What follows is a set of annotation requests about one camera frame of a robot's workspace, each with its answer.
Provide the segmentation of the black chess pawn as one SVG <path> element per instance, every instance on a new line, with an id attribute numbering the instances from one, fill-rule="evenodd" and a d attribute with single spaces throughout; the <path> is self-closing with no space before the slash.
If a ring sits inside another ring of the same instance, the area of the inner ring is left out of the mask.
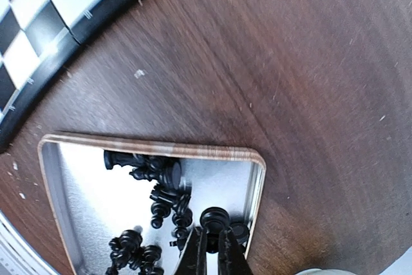
<path id="1" fill-rule="evenodd" d="M 221 207 L 209 207 L 200 216 L 200 225 L 207 233 L 207 252 L 218 252 L 220 232 L 230 225 L 230 216 Z"/>

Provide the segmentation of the black white chess board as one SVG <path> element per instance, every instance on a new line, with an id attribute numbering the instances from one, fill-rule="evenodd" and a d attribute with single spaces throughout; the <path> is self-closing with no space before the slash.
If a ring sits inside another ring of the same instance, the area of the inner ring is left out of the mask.
<path id="1" fill-rule="evenodd" d="M 1 150 L 61 68 L 134 0 L 1 0 Z"/>

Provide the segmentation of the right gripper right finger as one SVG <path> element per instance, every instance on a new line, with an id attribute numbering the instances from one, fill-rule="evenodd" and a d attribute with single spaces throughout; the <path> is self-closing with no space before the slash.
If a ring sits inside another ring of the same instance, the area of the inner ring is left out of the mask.
<path id="1" fill-rule="evenodd" d="M 246 274 L 247 263 L 232 229 L 220 232 L 218 240 L 218 274 Z"/>

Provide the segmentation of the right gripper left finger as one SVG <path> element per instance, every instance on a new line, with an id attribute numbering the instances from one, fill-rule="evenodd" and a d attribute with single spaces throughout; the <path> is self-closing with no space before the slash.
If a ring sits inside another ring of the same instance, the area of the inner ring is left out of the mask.
<path id="1" fill-rule="evenodd" d="M 205 275 L 207 273 L 207 233 L 194 227 L 174 270 L 174 275 Z"/>

